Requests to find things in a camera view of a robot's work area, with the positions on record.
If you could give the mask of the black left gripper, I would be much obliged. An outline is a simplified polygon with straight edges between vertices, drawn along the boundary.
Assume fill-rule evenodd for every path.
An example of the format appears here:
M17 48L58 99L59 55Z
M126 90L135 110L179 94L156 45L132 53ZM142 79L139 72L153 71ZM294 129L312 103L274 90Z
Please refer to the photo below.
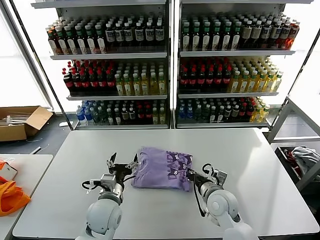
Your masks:
M110 157L110 159L106 161L106 165L109 173L115 175L116 182L122 185L124 183L125 177L130 176L139 165L138 154L136 153L133 158L133 161L128 164L115 163L116 156L117 153L115 152Z

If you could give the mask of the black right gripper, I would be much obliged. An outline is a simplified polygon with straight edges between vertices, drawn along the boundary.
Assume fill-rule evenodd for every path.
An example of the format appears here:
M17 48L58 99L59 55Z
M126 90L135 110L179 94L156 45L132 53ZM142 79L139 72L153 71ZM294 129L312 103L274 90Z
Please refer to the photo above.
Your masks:
M187 177L193 181L196 187L201 187L204 183L208 182L208 179L205 176L196 173L190 168L187 170Z

